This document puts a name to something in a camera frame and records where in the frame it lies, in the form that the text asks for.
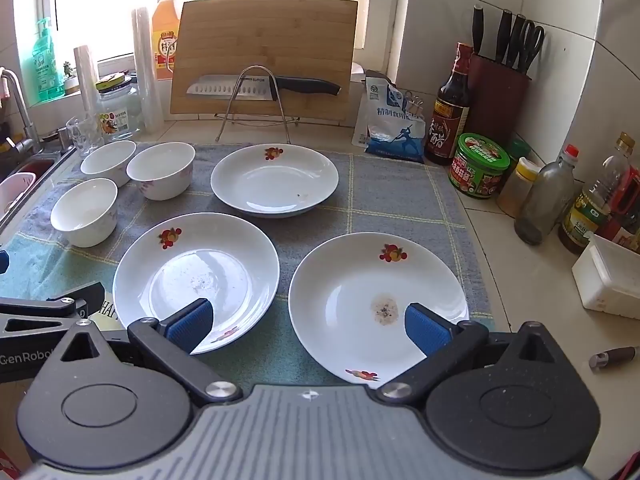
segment faucet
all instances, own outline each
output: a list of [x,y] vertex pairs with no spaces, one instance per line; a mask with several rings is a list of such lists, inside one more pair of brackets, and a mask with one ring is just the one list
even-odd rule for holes
[[4,68],[3,66],[0,66],[0,79],[2,78],[11,83],[15,103],[18,105],[18,111],[20,112],[20,117],[22,118],[22,123],[24,124],[24,133],[26,135],[26,139],[21,140],[18,143],[13,142],[11,137],[7,137],[6,140],[12,146],[12,148],[15,148],[20,154],[25,154],[29,150],[33,150],[33,153],[38,153],[41,149],[40,138],[38,137],[36,127],[33,124],[33,121],[31,121],[29,113],[27,112],[27,105],[25,104],[24,97],[22,96],[20,82],[18,81],[18,78],[14,72],[7,68]]

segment wooden cutting board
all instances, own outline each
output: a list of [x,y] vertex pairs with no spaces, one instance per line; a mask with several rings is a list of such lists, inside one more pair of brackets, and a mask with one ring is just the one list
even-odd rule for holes
[[[201,75],[239,75],[259,64],[275,75],[326,79],[337,96],[280,92],[289,117],[342,120],[349,82],[358,3],[351,0],[197,0],[180,19],[172,114],[226,111],[227,99],[187,95]],[[251,73],[263,75],[261,70]],[[233,113],[279,116],[274,101],[235,101]]]

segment bowl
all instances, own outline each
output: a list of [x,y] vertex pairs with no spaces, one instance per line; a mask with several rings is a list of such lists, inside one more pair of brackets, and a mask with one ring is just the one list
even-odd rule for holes
[[128,326],[165,319],[198,298],[213,306],[213,327],[192,352],[235,341],[267,312],[280,279],[278,253],[253,224],[222,213],[191,213],[152,227],[124,254],[113,303]]
[[136,152],[132,140],[119,140],[98,148],[82,162],[80,171],[91,178],[108,178],[116,186],[124,186],[129,181],[127,164]]
[[35,181],[35,173],[14,173],[0,182],[0,218]]
[[424,247],[382,233],[321,244],[289,287],[289,316],[306,351],[332,374],[373,389],[424,359],[404,331],[414,302],[454,324],[468,319],[449,267]]
[[169,200],[191,183],[196,150],[185,142],[164,142],[138,153],[127,174],[149,200]]
[[72,187],[53,206],[51,225],[76,247],[93,247],[116,228],[118,186],[93,178]]
[[211,189],[252,216],[285,218],[309,211],[338,186],[338,170],[321,153],[293,144],[258,144],[223,158]]

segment knife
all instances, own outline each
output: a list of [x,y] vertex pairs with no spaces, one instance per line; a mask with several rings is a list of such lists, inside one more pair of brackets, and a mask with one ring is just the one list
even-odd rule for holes
[[495,60],[502,63],[504,55],[507,53],[509,38],[511,37],[511,19],[513,14],[510,10],[504,9],[498,27],[498,38],[495,41]]
[[509,68],[513,68],[513,64],[516,62],[516,58],[520,53],[520,33],[522,27],[527,19],[522,14],[516,16],[513,22],[513,29],[511,30],[511,40],[509,41],[509,50],[507,51],[507,61],[505,65]]
[[474,54],[480,54],[482,47],[482,37],[484,36],[484,9],[474,6],[474,19],[471,24],[471,35],[474,40]]
[[[324,79],[276,76],[279,90],[291,90],[300,94],[338,95],[340,85]],[[187,89],[187,94],[229,99],[234,91],[237,75],[203,75]],[[270,76],[247,75],[242,78],[236,99],[275,101],[276,87]]]

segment green can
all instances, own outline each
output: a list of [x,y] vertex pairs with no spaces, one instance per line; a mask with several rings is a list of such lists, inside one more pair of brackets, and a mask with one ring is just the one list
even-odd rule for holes
[[449,180],[469,196],[489,198],[509,164],[507,152],[491,139],[477,134],[462,134],[449,168]]

